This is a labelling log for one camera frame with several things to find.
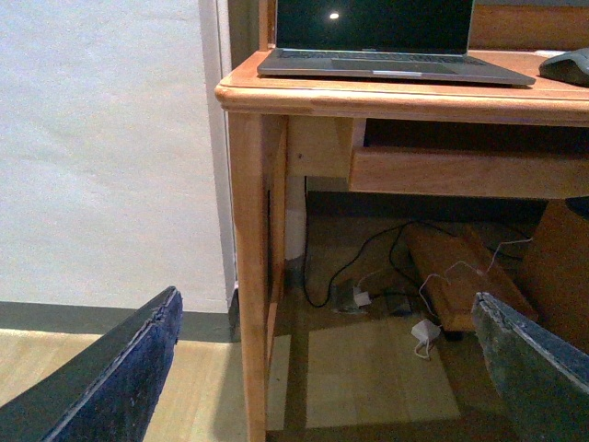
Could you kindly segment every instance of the power adapter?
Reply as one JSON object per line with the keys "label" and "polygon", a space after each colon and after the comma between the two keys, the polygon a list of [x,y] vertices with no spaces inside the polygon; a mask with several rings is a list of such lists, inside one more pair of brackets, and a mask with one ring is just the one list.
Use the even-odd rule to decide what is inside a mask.
{"label": "power adapter", "polygon": [[432,343],[440,335],[440,328],[430,320],[421,320],[413,326],[411,334],[415,336],[420,343]]}
{"label": "power adapter", "polygon": [[[421,359],[430,360],[430,349],[433,341],[440,335],[440,328],[430,320],[421,320],[413,326],[411,334],[415,336],[419,343],[415,345],[413,353]],[[420,350],[425,348],[425,355],[420,354]]]}

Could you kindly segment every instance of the black mouse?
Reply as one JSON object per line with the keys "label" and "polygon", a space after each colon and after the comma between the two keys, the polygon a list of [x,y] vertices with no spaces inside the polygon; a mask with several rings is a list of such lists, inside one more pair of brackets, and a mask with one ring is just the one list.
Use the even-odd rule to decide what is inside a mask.
{"label": "black mouse", "polygon": [[589,87],[589,48],[548,58],[540,65],[540,76]]}

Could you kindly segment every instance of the wooden desk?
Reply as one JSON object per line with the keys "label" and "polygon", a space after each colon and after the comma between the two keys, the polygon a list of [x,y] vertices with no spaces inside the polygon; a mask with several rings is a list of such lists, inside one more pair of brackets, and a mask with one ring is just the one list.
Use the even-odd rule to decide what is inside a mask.
{"label": "wooden desk", "polygon": [[[543,60],[521,52],[472,54],[528,76],[537,76]],[[565,155],[550,148],[538,153],[533,149],[534,136],[539,134],[534,132],[535,126],[589,127],[589,89],[543,78],[525,88],[259,78],[256,68],[265,56],[265,52],[256,52],[216,88],[217,98],[229,112],[250,442],[265,440],[266,433],[273,325],[283,291],[287,173],[347,177],[352,190],[361,192],[538,198],[589,193],[586,154]],[[501,127],[503,137],[509,126],[499,125],[507,124],[529,127],[536,135],[526,136],[524,143],[514,140],[515,145],[523,146],[517,152],[510,152],[510,146],[499,153],[456,151],[448,146],[442,150],[428,146],[425,151],[398,145],[365,148],[366,119],[419,121],[424,122],[423,128],[428,127],[426,122],[486,123]],[[456,128],[471,134],[470,124]],[[576,132],[575,136],[582,142],[583,134],[589,132]],[[385,172],[396,168],[402,180],[367,179],[364,171],[375,167]],[[434,179],[423,184],[420,171],[425,169]]]}

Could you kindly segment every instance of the wooden floor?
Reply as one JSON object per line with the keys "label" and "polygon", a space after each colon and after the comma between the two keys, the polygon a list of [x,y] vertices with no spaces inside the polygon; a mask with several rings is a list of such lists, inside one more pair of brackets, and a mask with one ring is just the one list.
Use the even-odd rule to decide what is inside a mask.
{"label": "wooden floor", "polygon": [[[320,300],[327,281],[365,238],[390,221],[318,218],[310,228],[308,288]],[[383,238],[350,269],[366,288],[411,288],[386,269]],[[409,266],[405,250],[398,265]],[[406,319],[379,298],[363,315],[311,308],[291,290],[279,312],[269,394],[273,441],[518,440],[487,375],[474,334],[438,341],[431,361],[413,355]],[[0,331],[0,403],[94,342],[97,335]],[[239,343],[180,341],[145,441],[246,441]]]}

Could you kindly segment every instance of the black laptop screen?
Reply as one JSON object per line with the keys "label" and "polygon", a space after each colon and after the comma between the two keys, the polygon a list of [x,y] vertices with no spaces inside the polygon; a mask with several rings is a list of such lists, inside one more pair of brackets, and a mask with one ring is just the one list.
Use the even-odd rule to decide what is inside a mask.
{"label": "black laptop screen", "polygon": [[278,0],[277,46],[466,53],[472,0]]}

